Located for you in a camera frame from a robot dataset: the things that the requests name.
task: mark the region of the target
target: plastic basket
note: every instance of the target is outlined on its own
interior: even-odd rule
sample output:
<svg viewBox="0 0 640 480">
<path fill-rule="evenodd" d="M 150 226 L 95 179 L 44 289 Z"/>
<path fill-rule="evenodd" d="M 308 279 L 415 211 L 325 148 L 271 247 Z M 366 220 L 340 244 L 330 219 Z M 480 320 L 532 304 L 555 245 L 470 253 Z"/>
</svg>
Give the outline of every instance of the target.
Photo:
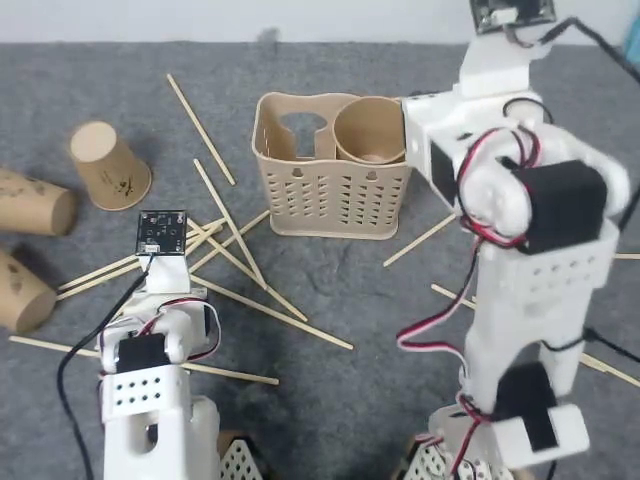
<svg viewBox="0 0 640 480">
<path fill-rule="evenodd" d="M 398 229 L 410 170 L 404 161 L 365 165 L 336 159 L 333 122 L 355 95 L 268 93 L 258 102 L 252 149 L 280 235 L 384 240 Z M 327 125 L 315 132 L 315 156 L 296 156 L 295 135 L 280 121 L 315 113 Z"/>
</svg>

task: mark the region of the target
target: paper cup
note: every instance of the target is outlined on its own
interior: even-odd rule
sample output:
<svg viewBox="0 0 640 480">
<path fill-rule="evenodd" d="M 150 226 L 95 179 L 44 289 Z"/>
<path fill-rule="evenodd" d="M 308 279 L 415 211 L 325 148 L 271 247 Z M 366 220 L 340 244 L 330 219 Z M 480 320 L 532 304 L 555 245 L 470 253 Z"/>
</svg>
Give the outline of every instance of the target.
<svg viewBox="0 0 640 480">
<path fill-rule="evenodd" d="M 103 210 L 125 210 L 151 187 L 151 170 L 137 158 L 111 125 L 89 122 L 71 137 L 69 152 L 91 201 Z"/>
<path fill-rule="evenodd" d="M 56 293 L 0 250 L 0 325 L 16 333 L 40 326 L 53 310 Z"/>
<path fill-rule="evenodd" d="M 404 123 L 400 104 L 385 97 L 363 97 L 346 105 L 333 123 L 336 155 L 367 165 L 404 157 Z"/>
<path fill-rule="evenodd" d="M 64 235 L 75 219 L 69 190 L 0 168 L 0 230 Z"/>
</svg>

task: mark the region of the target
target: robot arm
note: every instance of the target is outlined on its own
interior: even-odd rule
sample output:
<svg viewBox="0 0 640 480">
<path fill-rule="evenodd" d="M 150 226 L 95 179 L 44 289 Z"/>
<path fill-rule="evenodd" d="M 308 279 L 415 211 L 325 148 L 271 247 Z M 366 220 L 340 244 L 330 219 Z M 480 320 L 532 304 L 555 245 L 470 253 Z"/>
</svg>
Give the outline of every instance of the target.
<svg viewBox="0 0 640 480">
<path fill-rule="evenodd" d="M 142 212 L 138 253 L 146 290 L 136 292 L 99 339 L 105 376 L 105 480 L 220 478 L 220 417 L 206 397 L 192 397 L 180 364 L 213 353 L 215 309 L 206 289 L 191 289 L 184 256 L 184 212 Z"/>
<path fill-rule="evenodd" d="M 609 217 L 630 197 L 616 160 L 535 107 L 528 67 L 544 53 L 503 34 L 478 37 L 451 91 L 402 102 L 407 163 L 484 240 L 461 378 L 478 412 L 438 410 L 430 431 L 453 452 L 468 447 L 466 458 L 513 469 L 589 447 L 579 408 L 559 399 L 571 391 L 591 294 L 615 254 Z M 515 366 L 532 343 L 539 361 Z"/>
</svg>

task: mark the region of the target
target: basket hole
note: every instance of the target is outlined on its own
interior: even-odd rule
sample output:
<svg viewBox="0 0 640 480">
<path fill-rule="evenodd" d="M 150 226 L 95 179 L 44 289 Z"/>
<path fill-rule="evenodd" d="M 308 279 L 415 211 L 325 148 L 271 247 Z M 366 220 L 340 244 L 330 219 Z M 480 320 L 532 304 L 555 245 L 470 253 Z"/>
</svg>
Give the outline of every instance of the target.
<svg viewBox="0 0 640 480">
<path fill-rule="evenodd" d="M 295 136 L 296 155 L 298 157 L 313 157 L 314 134 L 317 130 L 327 126 L 327 122 L 315 113 L 289 113 L 280 117 L 280 123 L 288 128 Z"/>
</svg>

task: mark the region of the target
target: gray carpet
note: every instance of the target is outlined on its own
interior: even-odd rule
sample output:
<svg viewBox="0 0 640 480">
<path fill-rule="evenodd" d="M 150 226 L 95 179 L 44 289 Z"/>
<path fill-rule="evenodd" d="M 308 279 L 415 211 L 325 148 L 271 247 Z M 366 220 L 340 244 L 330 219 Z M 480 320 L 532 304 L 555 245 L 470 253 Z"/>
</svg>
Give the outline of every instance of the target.
<svg viewBox="0 0 640 480">
<path fill-rule="evenodd" d="M 219 213 L 191 164 L 200 157 L 239 225 L 266 207 L 250 150 L 254 108 L 265 92 L 405 95 L 445 89 L 463 47 L 414 45 L 5 45 L 0 46 L 0 159 L 13 169 L 76 190 L 78 224 L 66 238 L 0 235 L 51 285 L 132 253 L 139 208 L 186 208 L 205 223 Z M 169 89 L 181 83 L 239 180 L 230 187 Z M 609 152 L 640 179 L 640 89 L 594 48 L 557 47 L 532 71 L 557 122 Z M 72 129 L 89 119 L 113 125 L 147 159 L 154 183 L 136 208 L 108 213 L 88 201 L 66 154 Z M 303 139 L 308 148 L 308 137 Z M 387 479 L 409 437 L 451 402 L 458 368 L 447 355 L 398 351 L 396 331 L 445 300 L 428 285 L 455 289 L 466 268 L 468 237 L 451 227 L 389 269 L 382 261 L 445 214 L 413 175 L 395 238 L 384 242 L 275 235 L 267 223 L 248 244 L 269 282 L 314 325 L 353 342 L 349 352 L 215 297 L 224 343 L 211 363 L 277 376 L 278 388 L 204 374 L 193 390 L 210 396 L 222 427 L 250 432 L 283 479 Z M 638 251 L 640 214 L 620 251 Z M 640 264 L 619 261 L 595 295 L 588 323 L 640 349 Z M 264 301 L 263 292 L 222 259 L 202 276 Z M 34 336 L 74 343 L 132 281 L 122 277 L 61 302 Z M 471 320 L 461 310 L 438 334 L 459 345 Z M 0 478 L 76 479 L 82 468 L 54 387 L 60 354 L 7 342 L 0 333 Z M 640 368 L 598 345 L 588 352 L 640 377 Z M 68 370 L 70 399 L 95 469 L 103 438 L 94 387 L 98 363 L 79 358 Z M 640 475 L 639 390 L 581 367 L 573 400 L 591 434 L 589 453 L 560 462 L 559 479 L 616 480 Z"/>
</svg>

